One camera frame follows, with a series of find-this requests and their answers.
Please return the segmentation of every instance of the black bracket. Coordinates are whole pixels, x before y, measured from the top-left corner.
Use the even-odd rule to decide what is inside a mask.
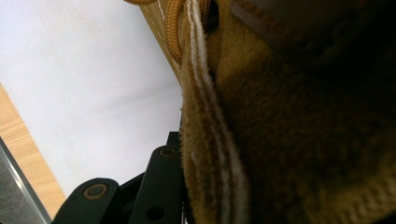
[[[179,136],[152,152],[145,173],[127,183],[96,178],[78,186],[52,223],[183,223],[184,180]]]

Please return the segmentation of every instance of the wooden edge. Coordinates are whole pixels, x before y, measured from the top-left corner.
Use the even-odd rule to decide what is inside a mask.
[[[64,193],[1,84],[0,114],[0,136],[49,216],[54,218],[65,201]]]

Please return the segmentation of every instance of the white surface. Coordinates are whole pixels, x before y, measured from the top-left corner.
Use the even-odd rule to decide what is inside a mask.
[[[0,0],[0,58],[1,84],[66,196],[91,178],[139,175],[178,130],[176,77],[122,0]]]

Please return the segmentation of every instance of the round hole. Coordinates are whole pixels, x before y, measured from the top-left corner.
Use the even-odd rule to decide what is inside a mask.
[[[162,157],[172,157],[175,155],[176,151],[170,147],[166,147],[160,151],[160,156]]]
[[[165,216],[165,212],[161,207],[151,207],[146,213],[148,220],[158,221]]]
[[[103,198],[108,191],[106,184],[93,184],[84,190],[84,198],[88,200],[97,200]]]

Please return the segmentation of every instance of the gray strip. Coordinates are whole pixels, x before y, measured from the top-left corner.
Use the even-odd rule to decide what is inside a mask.
[[[23,196],[26,198],[26,201],[32,206],[33,210],[39,217],[42,223],[51,223],[50,215],[47,213],[47,210],[44,208],[44,205],[41,203],[40,199],[35,194],[32,186],[27,180],[26,176],[23,174],[20,166],[12,157],[9,152],[6,144],[3,142],[3,139],[0,137],[0,158],[6,164],[6,167],[11,172],[14,177],[15,182],[18,187],[21,189]]]

